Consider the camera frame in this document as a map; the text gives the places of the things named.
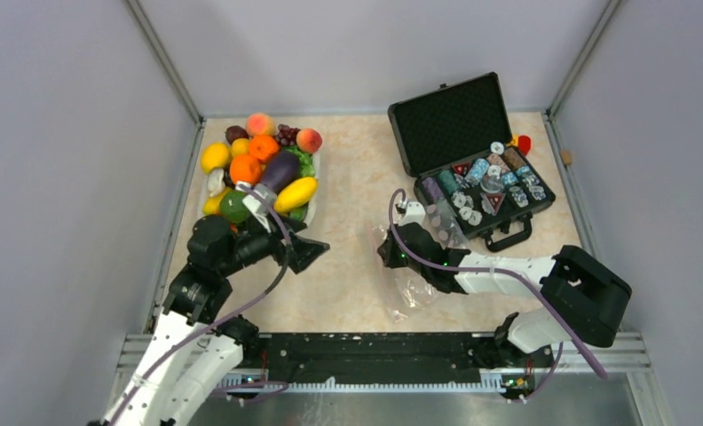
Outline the clear zip top bag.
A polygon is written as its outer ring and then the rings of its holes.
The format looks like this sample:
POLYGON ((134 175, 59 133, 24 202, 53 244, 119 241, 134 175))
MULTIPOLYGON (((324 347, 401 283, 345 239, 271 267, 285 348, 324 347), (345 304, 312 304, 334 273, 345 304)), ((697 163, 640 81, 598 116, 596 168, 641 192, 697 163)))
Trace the clear zip top bag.
MULTIPOLYGON (((404 197, 397 201, 411 200, 404 197)), ((445 266, 458 264, 468 252, 466 240, 457 229, 454 215, 444 211, 445 204, 424 205, 426 218, 421 227, 429 233, 429 241, 424 252, 425 258, 411 254, 423 264, 422 274, 418 275, 407 268, 390 269, 383 265, 377 249, 383 243, 386 233, 394 224, 393 219, 383 225, 371 225, 366 229, 367 241, 372 249, 372 262, 378 272, 378 283, 383 294, 386 309, 395 321, 413 316, 416 312, 446 295, 463 295, 465 291, 455 280, 455 272, 445 271, 445 266)))

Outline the purple eggplant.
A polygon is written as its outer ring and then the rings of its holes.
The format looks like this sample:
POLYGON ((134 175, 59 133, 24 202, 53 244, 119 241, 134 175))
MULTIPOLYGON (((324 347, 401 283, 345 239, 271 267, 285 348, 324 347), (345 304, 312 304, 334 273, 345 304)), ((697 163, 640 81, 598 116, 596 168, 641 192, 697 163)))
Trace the purple eggplant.
POLYGON ((280 151, 266 165, 260 185, 278 195, 289 184, 301 176, 302 163, 291 151, 280 151))

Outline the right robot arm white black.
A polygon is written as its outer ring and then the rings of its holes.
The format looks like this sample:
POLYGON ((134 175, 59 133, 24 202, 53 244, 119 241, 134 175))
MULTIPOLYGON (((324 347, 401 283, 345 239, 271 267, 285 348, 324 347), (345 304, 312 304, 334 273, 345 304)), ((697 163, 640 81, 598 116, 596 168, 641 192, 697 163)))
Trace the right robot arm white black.
POLYGON ((498 359, 508 366, 565 342, 593 363, 591 350, 612 346, 633 294, 624 279, 574 245, 564 245, 554 256, 486 256, 444 247, 410 223, 391 228, 376 252, 385 267, 407 268, 441 293, 539 301, 540 308, 511 317, 495 342, 498 359))

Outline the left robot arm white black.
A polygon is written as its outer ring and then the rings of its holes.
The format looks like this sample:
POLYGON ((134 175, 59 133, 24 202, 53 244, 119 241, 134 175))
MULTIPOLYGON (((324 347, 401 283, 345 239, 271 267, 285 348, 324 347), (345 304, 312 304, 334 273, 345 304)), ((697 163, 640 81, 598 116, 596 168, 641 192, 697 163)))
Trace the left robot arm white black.
POLYGON ((241 309, 218 315, 233 292, 230 277, 271 258, 280 267, 273 290, 287 271, 303 272, 330 246, 300 236, 305 224, 289 217, 244 225, 235 231, 219 215, 195 223, 186 265, 170 283, 146 351, 98 425, 187 425, 227 373, 256 362, 257 327, 241 309))

